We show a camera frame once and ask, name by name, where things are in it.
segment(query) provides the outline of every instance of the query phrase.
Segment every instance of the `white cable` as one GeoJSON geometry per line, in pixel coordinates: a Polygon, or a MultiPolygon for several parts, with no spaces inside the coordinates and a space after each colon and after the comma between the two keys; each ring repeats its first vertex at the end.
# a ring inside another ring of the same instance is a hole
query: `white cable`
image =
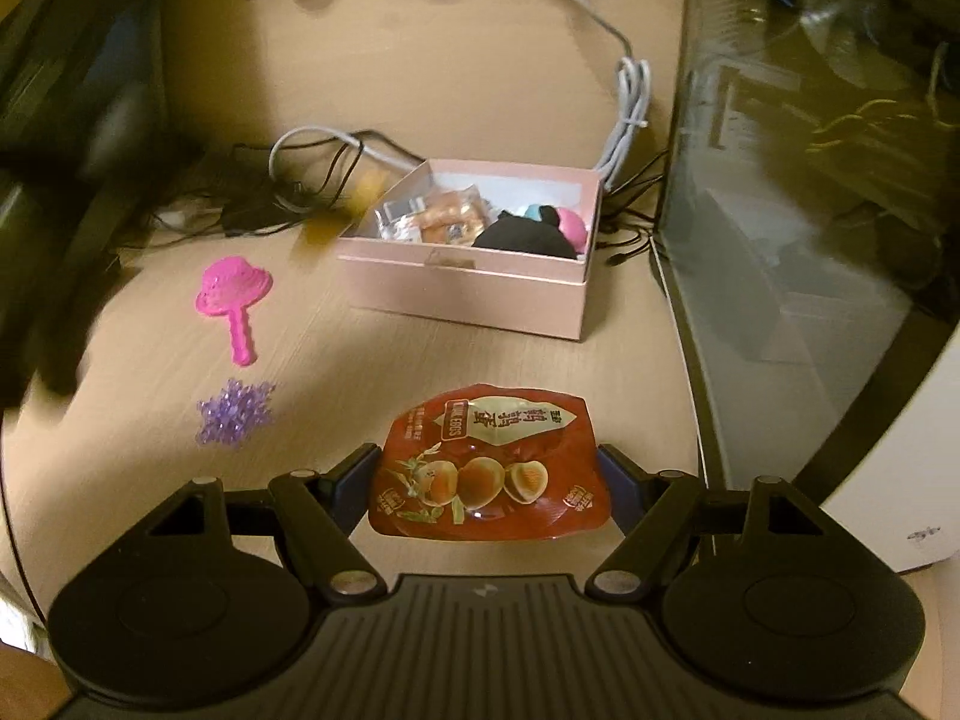
{"type": "Polygon", "coordinates": [[[594,167],[603,177],[604,189],[611,191],[617,185],[617,177],[634,144],[637,129],[647,127],[647,111],[652,94],[650,65],[645,59],[634,59],[634,49],[627,37],[597,13],[589,1],[573,1],[623,46],[623,57],[616,69],[617,121],[607,138],[600,161],[594,167]]]}
{"type": "Polygon", "coordinates": [[[332,127],[323,127],[321,124],[306,124],[304,127],[295,127],[289,132],[283,133],[280,138],[277,139],[277,142],[274,143],[274,147],[270,149],[270,158],[267,160],[267,172],[270,173],[270,177],[273,180],[277,180],[277,156],[280,154],[280,151],[282,151],[284,144],[291,138],[295,138],[304,132],[322,132],[325,135],[330,135],[339,141],[343,141],[348,146],[362,148],[363,153],[371,157],[371,159],[376,159],[377,162],[393,167],[396,170],[402,170],[404,173],[411,172],[411,170],[414,170],[418,166],[410,160],[388,156],[387,154],[377,151],[375,148],[367,146],[366,143],[360,143],[360,141],[350,135],[349,132],[343,132],[340,129],[333,129],[332,127]]]}

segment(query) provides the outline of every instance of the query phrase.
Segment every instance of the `purple crystal toy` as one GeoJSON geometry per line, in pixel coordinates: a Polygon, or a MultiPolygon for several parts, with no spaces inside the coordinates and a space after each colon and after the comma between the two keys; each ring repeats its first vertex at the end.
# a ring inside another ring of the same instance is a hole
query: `purple crystal toy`
{"type": "Polygon", "coordinates": [[[244,386],[243,382],[230,379],[218,396],[197,404],[203,415],[203,428],[197,434],[197,443],[238,445],[252,429],[270,423],[268,401],[274,389],[275,385],[270,382],[244,386]]]}

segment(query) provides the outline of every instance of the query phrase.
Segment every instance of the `transparent plastic wrapper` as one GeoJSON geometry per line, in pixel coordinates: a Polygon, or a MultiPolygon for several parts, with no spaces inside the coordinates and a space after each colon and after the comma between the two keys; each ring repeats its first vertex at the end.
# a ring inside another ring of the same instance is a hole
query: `transparent plastic wrapper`
{"type": "Polygon", "coordinates": [[[477,187],[434,188],[424,197],[395,200],[376,210],[380,237],[387,241],[468,247],[490,223],[486,200],[477,187]]]}
{"type": "Polygon", "coordinates": [[[371,485],[387,536],[555,538],[610,512],[587,404],[542,389],[469,386],[400,415],[371,485]]]}

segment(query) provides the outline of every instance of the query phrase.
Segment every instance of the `quail eggs package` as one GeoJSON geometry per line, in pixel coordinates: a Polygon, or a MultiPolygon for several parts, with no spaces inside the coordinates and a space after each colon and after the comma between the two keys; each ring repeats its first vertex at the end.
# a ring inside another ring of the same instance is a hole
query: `quail eggs package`
{"type": "Polygon", "coordinates": [[[371,485],[387,536],[555,538],[610,512],[587,404],[542,389],[478,384],[400,415],[371,485]]]}

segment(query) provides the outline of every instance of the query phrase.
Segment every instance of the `pink toy handle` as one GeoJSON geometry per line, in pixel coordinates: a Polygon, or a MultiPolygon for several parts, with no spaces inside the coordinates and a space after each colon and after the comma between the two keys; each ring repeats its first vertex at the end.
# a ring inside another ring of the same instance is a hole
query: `pink toy handle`
{"type": "Polygon", "coordinates": [[[233,348],[233,361],[242,367],[251,365],[256,360],[256,354],[253,353],[247,311],[243,308],[234,308],[227,316],[230,320],[230,346],[233,348]]]}

